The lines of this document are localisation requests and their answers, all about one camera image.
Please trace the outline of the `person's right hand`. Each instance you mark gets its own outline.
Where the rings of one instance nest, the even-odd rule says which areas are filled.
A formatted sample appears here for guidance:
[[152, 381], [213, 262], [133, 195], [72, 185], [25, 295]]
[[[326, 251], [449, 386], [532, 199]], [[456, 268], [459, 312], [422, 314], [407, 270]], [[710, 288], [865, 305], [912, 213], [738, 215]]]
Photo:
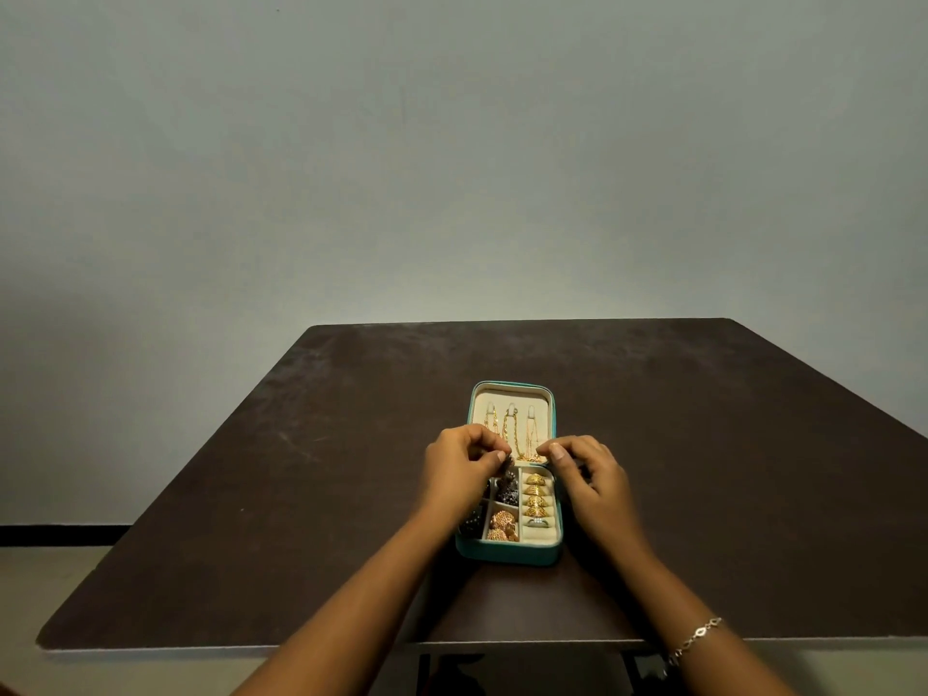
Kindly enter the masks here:
[[589, 435], [571, 435], [541, 444], [538, 452], [550, 465], [551, 457], [574, 457], [582, 492], [567, 494], [575, 519], [597, 546], [617, 561], [647, 547], [627, 474], [606, 445]]

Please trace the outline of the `person's left hand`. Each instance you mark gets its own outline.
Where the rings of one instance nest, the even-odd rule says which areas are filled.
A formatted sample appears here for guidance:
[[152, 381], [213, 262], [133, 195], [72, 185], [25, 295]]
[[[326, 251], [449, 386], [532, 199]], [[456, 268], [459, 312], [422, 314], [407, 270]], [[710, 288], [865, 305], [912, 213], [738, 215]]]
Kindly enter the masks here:
[[425, 451], [416, 514], [453, 532], [479, 505], [489, 482], [473, 478], [471, 461], [483, 454], [510, 453], [510, 445], [481, 424], [442, 430]]

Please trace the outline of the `person's right forearm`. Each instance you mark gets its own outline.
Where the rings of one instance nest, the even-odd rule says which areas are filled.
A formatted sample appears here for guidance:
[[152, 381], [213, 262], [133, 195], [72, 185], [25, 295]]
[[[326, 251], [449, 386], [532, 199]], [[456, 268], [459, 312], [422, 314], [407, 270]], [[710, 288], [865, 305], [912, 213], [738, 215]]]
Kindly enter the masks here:
[[648, 545], [623, 561], [603, 552], [692, 696], [797, 696]]

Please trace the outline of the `person's left forearm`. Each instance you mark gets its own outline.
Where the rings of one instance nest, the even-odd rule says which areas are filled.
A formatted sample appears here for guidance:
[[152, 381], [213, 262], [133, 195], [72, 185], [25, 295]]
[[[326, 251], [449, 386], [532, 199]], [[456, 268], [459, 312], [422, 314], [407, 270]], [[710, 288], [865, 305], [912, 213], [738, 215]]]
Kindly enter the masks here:
[[359, 696], [458, 521], [423, 507], [231, 696]]

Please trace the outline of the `teal open jewelry box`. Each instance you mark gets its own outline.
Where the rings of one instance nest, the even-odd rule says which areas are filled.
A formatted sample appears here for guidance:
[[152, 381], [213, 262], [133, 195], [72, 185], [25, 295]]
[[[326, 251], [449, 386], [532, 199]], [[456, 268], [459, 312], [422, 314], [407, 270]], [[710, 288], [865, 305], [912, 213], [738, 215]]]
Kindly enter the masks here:
[[[472, 391], [469, 417], [470, 422], [481, 423], [510, 445], [510, 456], [519, 471], [520, 504], [512, 507], [496, 502], [497, 478], [490, 479], [480, 501], [488, 504], [483, 537], [463, 539], [457, 532], [458, 553], [474, 561], [555, 564], [563, 543], [563, 514], [549, 460], [538, 452], [538, 446], [556, 433], [553, 393], [528, 383], [482, 381]], [[492, 515], [503, 510], [517, 517], [518, 541], [485, 541]]]

